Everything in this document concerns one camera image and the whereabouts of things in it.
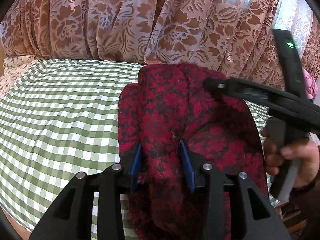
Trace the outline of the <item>person's right hand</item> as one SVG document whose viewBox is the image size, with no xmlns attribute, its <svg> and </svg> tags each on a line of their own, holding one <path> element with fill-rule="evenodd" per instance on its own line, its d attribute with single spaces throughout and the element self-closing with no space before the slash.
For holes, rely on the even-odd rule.
<svg viewBox="0 0 320 240">
<path fill-rule="evenodd" d="M 266 159 L 266 172 L 272 176 L 279 173 L 279 168 L 286 160 L 301 160 L 301 166 L 295 180 L 294 187 L 301 188 L 309 185 L 319 171 L 319 149 L 311 139 L 302 138 L 279 148 L 271 140 L 268 131 L 264 128 L 261 135 L 266 138 L 264 153 Z"/>
</svg>

